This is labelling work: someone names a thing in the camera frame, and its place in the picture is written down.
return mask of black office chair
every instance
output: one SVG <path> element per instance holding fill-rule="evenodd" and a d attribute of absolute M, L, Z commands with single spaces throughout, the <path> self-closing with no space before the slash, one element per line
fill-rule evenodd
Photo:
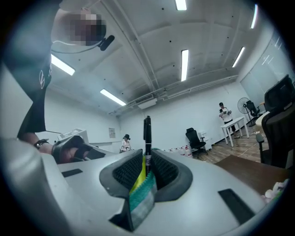
<path fill-rule="evenodd" d="M 258 118 L 258 115 L 260 112 L 259 106 L 256 109 L 256 107 L 252 101 L 247 101 L 246 104 L 247 104 L 246 105 L 247 109 L 250 111 L 251 116 Z"/>
<path fill-rule="evenodd" d="M 199 140 L 199 137 L 197 135 L 197 131 L 194 130 L 194 128 L 189 128 L 186 130 L 187 138 L 189 139 L 189 144 L 192 149 L 196 149 L 195 151 L 192 151 L 194 153 L 197 153 L 197 158 L 199 158 L 200 153 L 207 153 L 205 149 L 206 143 L 204 142 L 204 137 L 201 137 L 202 142 Z"/>
<path fill-rule="evenodd" d="M 285 168 L 288 152 L 295 149 L 295 89 L 289 77 L 265 93 L 265 107 L 270 113 L 263 117 L 262 128 L 269 149 L 262 149 L 264 139 L 257 134 L 260 159 L 264 164 Z"/>

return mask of white table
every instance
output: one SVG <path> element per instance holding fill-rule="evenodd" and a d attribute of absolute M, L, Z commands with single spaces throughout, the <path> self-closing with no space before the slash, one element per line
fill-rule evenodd
<path fill-rule="evenodd" d="M 247 128 L 247 124 L 246 124 L 246 120 L 245 120 L 244 117 L 236 118 L 236 119 L 234 119 L 233 121 L 231 121 L 231 122 L 229 122 L 229 123 L 224 124 L 224 125 L 221 126 L 222 132 L 224 133 L 224 137 L 225 137 L 225 142 L 226 142 L 226 144 L 228 144 L 228 142 L 227 142 L 227 138 L 226 138 L 226 131 L 227 131 L 227 134 L 228 134 L 228 136 L 229 136 L 229 138 L 230 138 L 230 144 L 231 144 L 232 147 L 233 147 L 234 145 L 233 145 L 233 143 L 232 143 L 232 139 L 231 139 L 231 135 L 230 135 L 230 127 L 233 126 L 233 125 L 235 125 L 235 124 L 237 124 L 237 125 L 238 125 L 238 128 L 239 128 L 239 131 L 240 131 L 240 135 L 241 135 L 241 137 L 242 137 L 243 134 L 242 134 L 241 127 L 240 127 L 240 125 L 239 125 L 239 122 L 240 122 L 241 120 L 244 121 L 244 126 L 245 126 L 245 130 L 246 130 L 247 138 L 249 138 L 249 132 L 248 132 L 248 128 Z"/>
<path fill-rule="evenodd" d="M 264 113 L 262 116 L 260 116 L 260 117 L 255 121 L 255 124 L 256 124 L 257 126 L 262 126 L 262 124 L 261 124 L 262 119 L 263 119 L 263 117 L 266 116 L 268 113 L 269 113 L 269 112 L 266 112 L 266 113 Z"/>

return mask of white cabinet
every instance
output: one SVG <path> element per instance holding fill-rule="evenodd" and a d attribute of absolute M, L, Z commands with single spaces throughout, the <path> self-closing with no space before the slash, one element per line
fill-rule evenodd
<path fill-rule="evenodd" d="M 202 141 L 202 140 L 201 140 L 201 137 L 204 138 L 204 142 L 206 143 L 206 145 L 205 145 L 205 149 L 206 149 L 206 151 L 212 149 L 211 140 L 210 140 L 210 138 L 207 136 L 207 132 L 204 132 L 204 131 L 198 132 L 198 136 L 199 136 L 200 141 Z"/>

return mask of white object on floor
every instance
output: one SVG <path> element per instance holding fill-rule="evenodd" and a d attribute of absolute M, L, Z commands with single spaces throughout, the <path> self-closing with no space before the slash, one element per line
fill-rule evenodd
<path fill-rule="evenodd" d="M 225 142 L 226 142 L 226 144 L 228 144 L 228 142 L 227 142 L 227 138 L 226 138 L 226 131 L 227 131 L 227 135 L 228 135 L 229 138 L 230 138 L 230 144 L 231 144 L 232 147 L 233 147 L 234 145 L 233 145 L 232 138 L 231 138 L 231 135 L 230 135 L 230 127 L 233 126 L 233 125 L 235 125 L 235 124 L 237 124 L 237 125 L 238 125 L 238 128 L 239 128 L 239 131 L 240 131 L 240 135 L 241 135 L 241 137 L 242 137 L 242 136 L 243 136 L 243 134 L 242 134 L 242 130 L 241 130 L 242 127 L 240 127 L 240 125 L 239 125 L 239 122 L 240 122 L 241 120 L 244 121 L 244 126 L 245 126 L 245 130 L 246 130 L 247 138 L 249 138 L 249 132 L 248 132 L 248 128 L 247 128 L 247 124 L 246 124 L 245 117 L 239 117 L 239 118 L 236 118 L 236 119 L 234 119 L 233 121 L 231 121 L 231 122 L 229 122 L 229 123 L 224 124 L 224 125 L 221 126 L 222 132 L 224 133 L 224 137 L 225 137 Z"/>
<path fill-rule="evenodd" d="M 183 147 L 180 148 L 180 155 L 185 156 L 185 149 Z"/>
<path fill-rule="evenodd" d="M 192 152 L 190 151 L 188 145 L 185 146 L 185 153 L 187 157 L 193 157 Z"/>
<path fill-rule="evenodd" d="M 200 132 L 198 132 L 198 136 L 199 136 L 199 140 L 200 140 L 200 141 L 202 141 L 202 140 L 201 140 L 202 137 L 204 138 L 203 141 L 206 143 L 206 145 L 205 145 L 205 149 L 206 149 L 206 151 L 212 149 L 211 140 L 210 140 L 210 138 L 207 136 L 207 132 L 200 131 Z"/>

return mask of man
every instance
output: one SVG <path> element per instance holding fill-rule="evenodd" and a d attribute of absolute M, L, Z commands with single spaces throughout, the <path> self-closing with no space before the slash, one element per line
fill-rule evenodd
<path fill-rule="evenodd" d="M 219 117 L 221 117 L 223 119 L 225 124 L 231 122 L 232 121 L 231 110 L 224 107 L 222 102 L 220 102 L 219 107 L 220 107 Z M 234 138 L 239 138 L 240 136 L 236 135 L 236 128 L 235 128 L 234 125 L 231 127 L 231 129 L 232 129 L 232 131 L 234 133 Z"/>
<path fill-rule="evenodd" d="M 122 145 L 121 145 L 121 149 L 120 149 L 121 153 L 131 150 L 131 145 L 130 145 L 129 140 L 130 140 L 130 136 L 126 134 L 122 140 Z"/>
<path fill-rule="evenodd" d="M 100 42 L 106 32 L 99 15 L 91 14 L 88 9 L 63 11 L 59 8 L 60 2 L 52 0 L 44 4 L 42 1 L 43 4 L 27 11 L 13 28 L 3 53 L 7 68 L 33 101 L 18 138 L 48 154 L 52 154 L 53 146 L 46 140 L 39 140 L 35 133 L 46 131 L 44 100 L 51 81 L 51 45 L 59 41 L 91 46 Z M 71 162 L 76 151 L 77 148 L 65 150 L 60 162 Z"/>

